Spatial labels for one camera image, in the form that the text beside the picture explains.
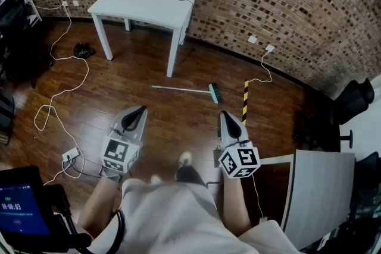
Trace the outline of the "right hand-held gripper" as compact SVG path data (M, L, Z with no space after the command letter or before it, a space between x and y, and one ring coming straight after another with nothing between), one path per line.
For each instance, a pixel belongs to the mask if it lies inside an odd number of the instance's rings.
M261 166L258 149L248 140L244 124L234 115L222 111L218 118L218 135L222 144L228 145L218 161L228 178L245 178Z

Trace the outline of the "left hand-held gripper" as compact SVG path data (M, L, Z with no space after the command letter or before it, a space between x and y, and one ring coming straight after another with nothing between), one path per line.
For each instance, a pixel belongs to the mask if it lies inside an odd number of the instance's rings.
M102 165L126 174L139 157L141 138L148 116L147 106L133 106L120 112L104 137L101 149Z

